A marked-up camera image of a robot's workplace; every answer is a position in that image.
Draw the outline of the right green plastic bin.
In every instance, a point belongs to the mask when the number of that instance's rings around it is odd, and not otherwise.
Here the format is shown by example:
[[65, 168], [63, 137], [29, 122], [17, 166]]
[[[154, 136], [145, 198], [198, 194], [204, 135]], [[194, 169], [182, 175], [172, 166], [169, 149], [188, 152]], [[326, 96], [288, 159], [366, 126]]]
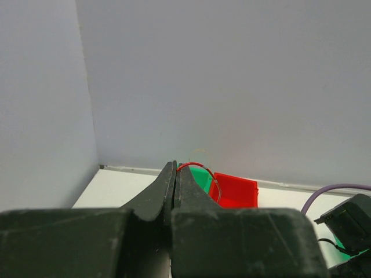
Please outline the right green plastic bin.
[[360, 255], [368, 251], [368, 249], [364, 249], [358, 253], [348, 252], [348, 249], [346, 249], [345, 245], [347, 247], [357, 245], [359, 240], [356, 237], [342, 237], [341, 239], [339, 239], [338, 237], [334, 236], [334, 239], [336, 241], [336, 245], [339, 247], [339, 249], [341, 249], [340, 254], [344, 261], [347, 261], [350, 258], [356, 257], [357, 255]]

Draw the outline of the left green plastic bin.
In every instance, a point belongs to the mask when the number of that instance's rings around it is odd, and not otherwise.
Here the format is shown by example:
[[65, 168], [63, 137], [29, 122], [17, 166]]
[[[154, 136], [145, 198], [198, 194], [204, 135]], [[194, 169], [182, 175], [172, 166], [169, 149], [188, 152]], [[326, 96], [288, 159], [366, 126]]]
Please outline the left green plastic bin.
[[189, 167], [195, 182], [206, 193], [209, 193], [210, 186], [214, 179], [213, 172], [209, 170], [206, 166], [201, 165], [200, 163], [191, 163]]

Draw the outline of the green plastic bin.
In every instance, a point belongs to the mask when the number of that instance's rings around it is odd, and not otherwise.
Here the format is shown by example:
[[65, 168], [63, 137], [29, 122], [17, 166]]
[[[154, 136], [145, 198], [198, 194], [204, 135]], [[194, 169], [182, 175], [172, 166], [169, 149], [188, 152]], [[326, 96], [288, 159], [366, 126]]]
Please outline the green plastic bin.
[[346, 249], [345, 245], [347, 247], [357, 245], [359, 240], [356, 237], [342, 237], [341, 239], [339, 239], [338, 237], [334, 236], [334, 239], [336, 241], [336, 245], [339, 247], [339, 249], [341, 249], [340, 254], [344, 261], [347, 261], [350, 258], [356, 257], [357, 255], [360, 255], [368, 251], [368, 249], [364, 249], [358, 253], [348, 252], [348, 249]]
[[213, 172], [209, 170], [206, 166], [201, 165], [200, 163], [191, 163], [189, 167], [195, 182], [206, 193], [209, 193], [210, 186], [214, 179]]

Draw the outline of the red plastic bin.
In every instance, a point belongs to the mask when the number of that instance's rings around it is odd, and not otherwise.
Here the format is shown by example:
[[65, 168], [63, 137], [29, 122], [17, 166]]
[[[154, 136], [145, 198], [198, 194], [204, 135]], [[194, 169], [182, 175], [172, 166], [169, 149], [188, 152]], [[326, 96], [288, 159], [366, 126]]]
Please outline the red plastic bin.
[[214, 176], [221, 189], [221, 198], [218, 200], [219, 191], [214, 181], [210, 185], [209, 196], [222, 208], [258, 207], [259, 189], [257, 181], [218, 172], [215, 172]]

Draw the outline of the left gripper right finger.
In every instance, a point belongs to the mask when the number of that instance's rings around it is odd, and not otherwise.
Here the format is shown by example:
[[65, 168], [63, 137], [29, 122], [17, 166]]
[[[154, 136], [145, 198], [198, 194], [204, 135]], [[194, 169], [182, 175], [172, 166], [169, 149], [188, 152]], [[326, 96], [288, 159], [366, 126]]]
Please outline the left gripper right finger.
[[298, 210], [179, 199], [171, 213], [173, 277], [329, 277], [312, 224]]

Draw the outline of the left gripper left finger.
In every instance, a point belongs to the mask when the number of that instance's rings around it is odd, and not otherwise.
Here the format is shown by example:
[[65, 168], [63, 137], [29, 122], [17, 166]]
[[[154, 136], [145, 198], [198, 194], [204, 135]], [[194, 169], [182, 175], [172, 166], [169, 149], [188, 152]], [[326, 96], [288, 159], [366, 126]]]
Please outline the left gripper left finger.
[[176, 162], [118, 208], [1, 214], [2, 277], [169, 277]]

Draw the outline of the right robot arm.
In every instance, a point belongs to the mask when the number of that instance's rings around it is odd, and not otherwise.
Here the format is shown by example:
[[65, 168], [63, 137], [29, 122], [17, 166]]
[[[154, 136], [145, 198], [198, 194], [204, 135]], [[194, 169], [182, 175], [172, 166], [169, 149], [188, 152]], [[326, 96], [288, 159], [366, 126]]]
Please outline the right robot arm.
[[324, 223], [351, 258], [329, 269], [331, 277], [370, 277], [370, 197], [357, 194], [315, 220]]

